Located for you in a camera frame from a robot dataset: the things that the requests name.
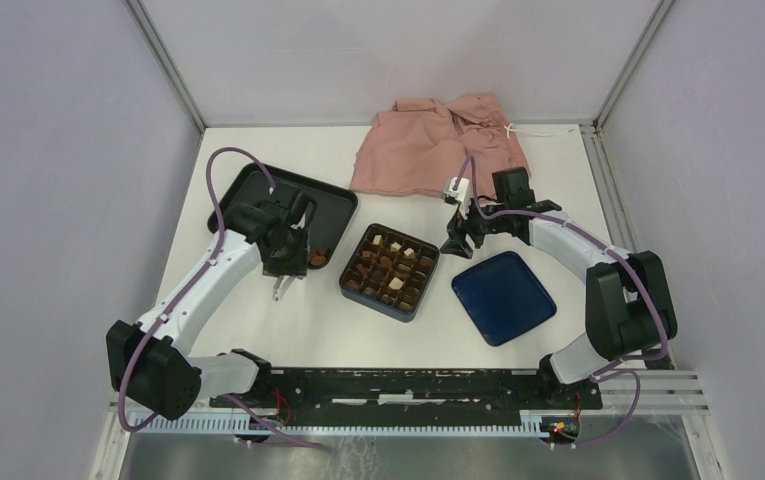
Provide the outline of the silver metal tongs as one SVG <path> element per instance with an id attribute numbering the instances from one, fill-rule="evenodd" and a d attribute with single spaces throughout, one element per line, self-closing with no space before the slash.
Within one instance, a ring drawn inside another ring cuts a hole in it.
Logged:
<path id="1" fill-rule="evenodd" d="M 294 280 L 295 280 L 294 276 L 288 276 L 288 275 L 279 276 L 273 288 L 272 299 L 276 302 L 281 301 L 285 297 L 288 289 L 290 288 Z"/>

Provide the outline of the blue chocolate box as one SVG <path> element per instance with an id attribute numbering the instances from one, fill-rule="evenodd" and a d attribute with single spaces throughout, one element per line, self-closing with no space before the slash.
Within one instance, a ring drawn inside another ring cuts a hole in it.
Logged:
<path id="1" fill-rule="evenodd" d="M 409 323 L 416 317 L 439 260 L 438 247 L 372 223 L 350 255 L 338 285 L 345 298 Z"/>

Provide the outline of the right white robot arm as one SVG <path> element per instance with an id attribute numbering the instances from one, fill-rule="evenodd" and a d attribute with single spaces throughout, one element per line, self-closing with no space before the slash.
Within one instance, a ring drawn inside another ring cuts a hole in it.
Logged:
<path id="1" fill-rule="evenodd" d="M 457 210 L 442 253 L 469 259 L 486 236 L 506 233 L 552 257 L 585 287 L 584 331 L 542 359 L 538 400 L 560 408 L 575 396 L 575 383 L 610 379 L 626 361 L 665 358 L 678 326 L 660 257 L 608 244 L 555 202 L 537 200 L 523 167 L 495 172 L 492 179 L 495 195 L 487 204 L 474 178 L 447 179 L 442 197 Z"/>

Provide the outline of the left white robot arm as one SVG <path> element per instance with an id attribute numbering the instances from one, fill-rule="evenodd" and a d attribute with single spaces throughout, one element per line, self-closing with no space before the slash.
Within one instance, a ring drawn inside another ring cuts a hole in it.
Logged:
<path id="1" fill-rule="evenodd" d="M 271 379 L 250 354 L 193 357 L 199 334 L 248 274 L 276 280 L 273 298 L 308 272 L 309 219 L 317 204 L 296 187 L 278 187 L 253 204 L 234 202 L 215 210 L 217 231 L 199 263 L 171 293 L 135 323 L 116 322 L 106 335 L 118 418 L 127 420 L 132 400 L 154 417 L 176 420 L 200 399 L 234 393 L 248 407 L 264 405 Z"/>

